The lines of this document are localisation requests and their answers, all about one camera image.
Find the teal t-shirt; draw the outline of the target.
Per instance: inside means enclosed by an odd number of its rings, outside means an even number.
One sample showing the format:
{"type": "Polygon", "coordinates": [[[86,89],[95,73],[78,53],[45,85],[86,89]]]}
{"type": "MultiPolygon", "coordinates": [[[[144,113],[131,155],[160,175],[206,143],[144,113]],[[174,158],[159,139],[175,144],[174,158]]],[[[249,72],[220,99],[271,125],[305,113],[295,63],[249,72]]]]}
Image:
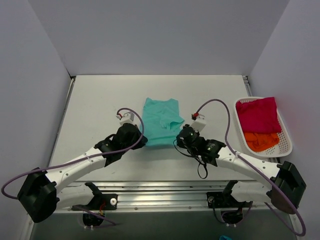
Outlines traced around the teal t-shirt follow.
{"type": "Polygon", "coordinates": [[[143,135],[148,139],[146,146],[150,148],[172,146],[185,122],[180,116],[178,100],[155,100],[149,97],[143,106],[142,121],[143,135]]]}

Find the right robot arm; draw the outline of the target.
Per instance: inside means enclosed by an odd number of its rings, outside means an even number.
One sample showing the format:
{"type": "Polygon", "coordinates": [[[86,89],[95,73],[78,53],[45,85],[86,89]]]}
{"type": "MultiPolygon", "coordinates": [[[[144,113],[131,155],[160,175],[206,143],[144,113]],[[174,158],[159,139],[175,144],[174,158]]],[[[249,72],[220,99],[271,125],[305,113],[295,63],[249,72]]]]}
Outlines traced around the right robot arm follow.
{"type": "Polygon", "coordinates": [[[253,180],[230,180],[222,192],[225,205],[236,207],[244,202],[260,202],[287,214],[296,213],[306,183],[294,164],[268,162],[246,155],[224,142],[205,139],[190,125],[182,128],[176,141],[178,147],[204,164],[230,169],[253,180]]]}

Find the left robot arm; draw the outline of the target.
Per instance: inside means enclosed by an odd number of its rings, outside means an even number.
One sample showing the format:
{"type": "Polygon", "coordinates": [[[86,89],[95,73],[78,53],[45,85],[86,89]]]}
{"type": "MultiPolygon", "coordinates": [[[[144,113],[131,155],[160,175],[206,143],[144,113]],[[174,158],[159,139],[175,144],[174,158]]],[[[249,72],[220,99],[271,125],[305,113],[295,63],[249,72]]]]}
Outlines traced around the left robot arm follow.
{"type": "Polygon", "coordinates": [[[50,217],[55,210],[82,207],[95,210],[111,200],[92,182],[71,186],[76,180],[121,159],[129,150],[143,148],[148,142],[138,127],[122,125],[115,134],[99,141],[83,155],[46,170],[35,168],[29,173],[17,198],[34,223],[50,217]]]}

